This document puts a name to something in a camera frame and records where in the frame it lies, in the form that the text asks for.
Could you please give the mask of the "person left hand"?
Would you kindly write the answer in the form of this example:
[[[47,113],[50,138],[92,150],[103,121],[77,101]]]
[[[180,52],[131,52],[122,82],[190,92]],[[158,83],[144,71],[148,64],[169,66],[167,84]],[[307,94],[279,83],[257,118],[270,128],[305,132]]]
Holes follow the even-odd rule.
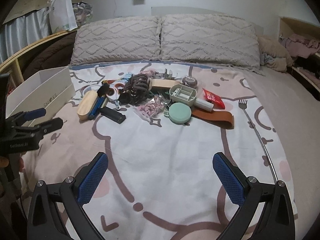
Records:
[[[18,171],[20,173],[23,172],[24,169],[24,160],[23,160],[23,156],[26,154],[26,152],[23,152],[20,154],[19,160],[18,160]]]

